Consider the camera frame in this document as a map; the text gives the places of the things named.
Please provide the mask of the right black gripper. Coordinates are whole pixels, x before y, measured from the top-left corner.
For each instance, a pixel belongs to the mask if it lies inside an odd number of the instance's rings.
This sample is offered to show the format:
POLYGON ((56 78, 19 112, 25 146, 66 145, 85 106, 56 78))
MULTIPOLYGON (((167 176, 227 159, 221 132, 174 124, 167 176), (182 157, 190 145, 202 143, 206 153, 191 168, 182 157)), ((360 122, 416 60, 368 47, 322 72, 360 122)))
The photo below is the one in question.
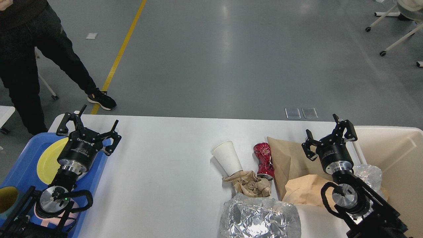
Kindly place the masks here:
POLYGON ((358 140, 354 125, 349 120, 342 120, 336 114, 332 116, 336 126, 329 134, 329 140, 315 140, 312 132, 306 129, 307 138, 301 144, 310 161, 315 161, 319 156, 323 171, 329 175, 353 168, 354 162, 346 148, 346 142, 358 140), (311 146, 316 147, 316 152, 311 150, 311 146))

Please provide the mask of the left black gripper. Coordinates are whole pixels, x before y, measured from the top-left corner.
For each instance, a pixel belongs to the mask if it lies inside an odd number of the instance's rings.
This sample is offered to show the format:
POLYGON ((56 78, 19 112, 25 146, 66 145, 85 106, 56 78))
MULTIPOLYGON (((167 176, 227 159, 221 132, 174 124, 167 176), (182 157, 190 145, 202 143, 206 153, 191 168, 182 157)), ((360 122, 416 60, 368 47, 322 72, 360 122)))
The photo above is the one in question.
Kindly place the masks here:
POLYGON ((86 131, 81 119, 86 107, 86 104, 83 105, 78 114, 65 113, 56 131, 58 136, 67 136, 69 129, 66 124, 69 121, 74 123, 75 131, 70 133, 68 142, 57 158, 61 169, 74 173, 88 172, 99 151, 103 151, 107 156, 112 155, 122 139, 115 130, 118 120, 115 120, 109 132, 98 134, 94 131, 86 131), (104 146, 103 141, 106 139, 111 139, 112 143, 104 146))

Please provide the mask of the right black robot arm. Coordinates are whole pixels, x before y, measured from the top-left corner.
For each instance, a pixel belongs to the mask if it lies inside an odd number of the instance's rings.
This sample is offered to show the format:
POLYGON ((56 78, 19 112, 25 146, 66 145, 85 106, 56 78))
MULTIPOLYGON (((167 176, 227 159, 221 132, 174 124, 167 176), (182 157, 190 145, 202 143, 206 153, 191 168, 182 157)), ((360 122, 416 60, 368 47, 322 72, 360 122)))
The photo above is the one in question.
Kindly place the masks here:
POLYGON ((408 230, 397 212, 361 178, 354 175, 353 160, 346 142, 358 139, 354 125, 340 120, 332 133, 320 140, 306 130, 307 138, 302 149, 311 161, 319 158, 322 169, 332 176, 321 189, 321 197, 327 211, 345 221, 349 238, 404 238, 408 230))

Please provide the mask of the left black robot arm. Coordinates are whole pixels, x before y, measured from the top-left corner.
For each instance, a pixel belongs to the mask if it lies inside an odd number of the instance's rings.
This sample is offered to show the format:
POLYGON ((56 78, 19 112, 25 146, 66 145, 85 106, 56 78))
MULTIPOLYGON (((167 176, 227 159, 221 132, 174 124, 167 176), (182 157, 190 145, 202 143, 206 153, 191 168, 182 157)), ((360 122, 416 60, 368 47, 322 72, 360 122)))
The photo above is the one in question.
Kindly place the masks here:
POLYGON ((65 113, 55 133, 34 136, 1 185, 2 238, 76 238, 94 203, 118 120, 99 133, 65 113))

